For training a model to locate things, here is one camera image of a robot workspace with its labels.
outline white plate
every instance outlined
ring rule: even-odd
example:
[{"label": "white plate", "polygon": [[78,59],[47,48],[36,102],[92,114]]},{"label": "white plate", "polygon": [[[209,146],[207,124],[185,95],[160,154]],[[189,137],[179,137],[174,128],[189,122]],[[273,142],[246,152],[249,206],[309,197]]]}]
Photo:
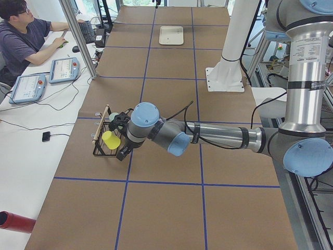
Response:
[{"label": "white plate", "polygon": [[161,26],[160,40],[161,45],[182,45],[184,43],[182,26]]}]

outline man's hand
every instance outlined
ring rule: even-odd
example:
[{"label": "man's hand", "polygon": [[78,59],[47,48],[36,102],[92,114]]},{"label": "man's hand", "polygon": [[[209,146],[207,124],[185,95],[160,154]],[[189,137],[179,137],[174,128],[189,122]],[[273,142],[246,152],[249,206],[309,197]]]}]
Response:
[{"label": "man's hand", "polygon": [[53,44],[55,44],[58,47],[60,47],[63,43],[67,42],[65,38],[63,37],[58,37],[58,38],[55,38],[54,41],[53,41]]}]

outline keyboard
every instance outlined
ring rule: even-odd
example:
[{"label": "keyboard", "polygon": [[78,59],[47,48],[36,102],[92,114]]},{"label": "keyboard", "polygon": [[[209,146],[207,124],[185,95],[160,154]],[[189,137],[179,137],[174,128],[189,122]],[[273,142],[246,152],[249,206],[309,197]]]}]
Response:
[{"label": "keyboard", "polygon": [[79,22],[79,26],[85,39],[85,43],[88,44],[95,42],[95,33],[90,21]]}]

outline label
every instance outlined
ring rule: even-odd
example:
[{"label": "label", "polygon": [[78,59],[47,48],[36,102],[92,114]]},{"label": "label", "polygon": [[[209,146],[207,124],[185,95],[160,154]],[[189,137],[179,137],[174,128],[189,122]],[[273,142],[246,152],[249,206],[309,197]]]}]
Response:
[{"label": "label", "polygon": [[291,43],[290,65],[303,63],[325,63],[326,49],[323,50],[323,38],[313,37]]}]

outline white table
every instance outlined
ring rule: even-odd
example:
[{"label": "white table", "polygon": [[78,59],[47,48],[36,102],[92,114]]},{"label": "white table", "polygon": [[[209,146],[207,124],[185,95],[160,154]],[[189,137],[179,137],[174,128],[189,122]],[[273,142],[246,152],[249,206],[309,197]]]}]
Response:
[{"label": "white table", "polygon": [[[53,32],[47,38],[44,46],[48,46],[61,35],[62,32]],[[23,75],[50,71],[53,59],[73,56],[78,58],[81,69],[84,68],[85,64],[81,54],[72,52],[76,42],[71,32],[67,32],[65,38],[69,43],[58,49],[41,66],[29,66]],[[87,45],[91,56],[95,52],[93,45]],[[0,111],[0,119],[31,129],[75,123],[89,88],[89,79],[90,75],[86,69],[74,83],[79,90],[78,95],[68,107],[61,111],[56,111],[46,105],[32,104],[27,107]],[[41,99],[69,84],[68,82],[53,85],[48,83]],[[41,103],[48,103],[59,109],[68,104],[76,93],[77,90],[73,86],[69,86]],[[9,97],[4,99],[0,104],[0,110],[17,107],[9,104],[8,100]],[[0,211],[8,211],[33,219],[38,217],[69,138],[65,135],[52,136],[50,141],[42,142],[42,133],[50,131],[51,134],[70,135],[72,128],[73,125],[29,131],[3,121],[0,122]],[[30,234],[26,233],[0,230],[0,248],[22,250],[29,237]]]}]

